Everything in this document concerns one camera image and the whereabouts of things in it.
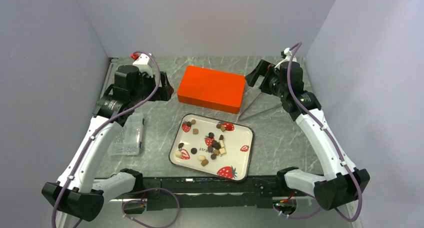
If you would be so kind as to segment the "white swirl chocolate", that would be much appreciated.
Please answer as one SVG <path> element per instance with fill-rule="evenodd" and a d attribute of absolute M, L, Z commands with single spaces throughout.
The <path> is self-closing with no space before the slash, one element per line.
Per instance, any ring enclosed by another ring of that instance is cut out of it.
<path fill-rule="evenodd" d="M 198 157 L 197 157 L 197 160 L 198 161 L 204 161 L 206 159 L 206 157 L 204 156 L 204 155 L 199 155 Z"/>

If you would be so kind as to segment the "orange chocolate box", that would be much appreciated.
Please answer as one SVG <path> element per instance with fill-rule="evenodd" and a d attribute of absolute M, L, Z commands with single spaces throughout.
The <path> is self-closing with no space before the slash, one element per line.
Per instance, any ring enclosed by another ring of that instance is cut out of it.
<path fill-rule="evenodd" d="M 237 114 L 242 106 L 242 96 L 224 96 L 219 98 L 192 98 L 183 95 L 177 95 L 177 99 L 181 103 L 199 106 L 203 108 L 223 111 L 227 113 Z"/>

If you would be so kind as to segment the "orange box lid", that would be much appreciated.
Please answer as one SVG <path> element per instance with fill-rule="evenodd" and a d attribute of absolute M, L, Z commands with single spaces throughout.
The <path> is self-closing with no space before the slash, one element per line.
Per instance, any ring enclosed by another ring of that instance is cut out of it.
<path fill-rule="evenodd" d="M 245 85 L 243 75 L 187 66 L 177 89 L 177 95 L 192 98 L 243 97 Z"/>

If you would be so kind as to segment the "caramel chocolate piece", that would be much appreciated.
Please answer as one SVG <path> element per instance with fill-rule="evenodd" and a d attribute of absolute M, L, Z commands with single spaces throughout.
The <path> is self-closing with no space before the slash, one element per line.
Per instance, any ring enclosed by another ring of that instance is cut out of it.
<path fill-rule="evenodd" d="M 207 159 L 204 159 L 201 161 L 201 166 L 205 167 L 206 165 L 208 165 L 209 161 Z"/>

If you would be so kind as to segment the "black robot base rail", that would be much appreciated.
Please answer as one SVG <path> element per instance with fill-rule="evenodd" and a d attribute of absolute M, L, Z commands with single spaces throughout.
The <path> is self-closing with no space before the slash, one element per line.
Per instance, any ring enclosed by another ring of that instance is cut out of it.
<path fill-rule="evenodd" d="M 148 211 L 166 208 L 249 207 L 273 208 L 288 199 L 293 205 L 300 191 L 280 189 L 275 175 L 249 175 L 241 182 L 214 176 L 144 177 L 140 194 L 122 194 L 123 201 L 137 199 L 146 202 Z"/>

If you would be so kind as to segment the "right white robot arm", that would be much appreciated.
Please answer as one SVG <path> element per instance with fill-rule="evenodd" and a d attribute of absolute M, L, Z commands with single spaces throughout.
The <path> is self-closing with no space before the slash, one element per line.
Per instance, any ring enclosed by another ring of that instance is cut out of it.
<path fill-rule="evenodd" d="M 283 109 L 308 138 L 323 170 L 323 175 L 315 175 L 294 166 L 282 169 L 277 172 L 275 188 L 281 195 L 293 190 L 311 195 L 324 210 L 353 201 L 361 204 L 370 175 L 356 167 L 334 138 L 317 97 L 304 89 L 303 74 L 297 62 L 275 65 L 260 60 L 245 77 L 250 87 L 263 77 L 260 91 L 280 99 Z"/>

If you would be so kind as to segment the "white strawberry tray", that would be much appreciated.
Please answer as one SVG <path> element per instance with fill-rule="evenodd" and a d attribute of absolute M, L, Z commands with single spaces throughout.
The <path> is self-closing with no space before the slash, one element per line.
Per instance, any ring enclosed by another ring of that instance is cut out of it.
<path fill-rule="evenodd" d="M 190 113 L 181 120 L 168 158 L 179 167 L 241 182 L 248 175 L 254 140 L 255 133 L 247 126 Z M 179 143 L 184 143 L 181 150 Z M 208 165 L 201 166 L 199 155 L 206 157 Z"/>

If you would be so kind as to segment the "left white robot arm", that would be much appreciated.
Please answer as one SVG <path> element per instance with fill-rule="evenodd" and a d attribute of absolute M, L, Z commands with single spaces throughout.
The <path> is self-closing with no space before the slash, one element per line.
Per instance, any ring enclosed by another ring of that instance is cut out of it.
<path fill-rule="evenodd" d="M 105 202 L 125 193 L 132 198 L 143 193 L 142 173 L 129 168 L 99 183 L 94 179 L 109 146 L 134 110 L 147 101 L 168 101 L 173 92 L 165 71 L 155 77 L 133 65 L 118 67 L 114 83 L 96 102 L 89 128 L 73 159 L 56 182 L 47 182 L 42 188 L 54 212 L 92 221 Z"/>

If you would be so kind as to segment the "clear plastic screw box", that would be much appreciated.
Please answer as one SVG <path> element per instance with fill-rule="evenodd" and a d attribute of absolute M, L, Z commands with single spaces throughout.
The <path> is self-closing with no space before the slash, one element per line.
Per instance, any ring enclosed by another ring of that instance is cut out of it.
<path fill-rule="evenodd" d="M 138 155 L 143 146 L 145 117 L 142 113 L 134 113 L 128 117 L 123 130 L 110 144 L 107 153 L 110 156 Z"/>

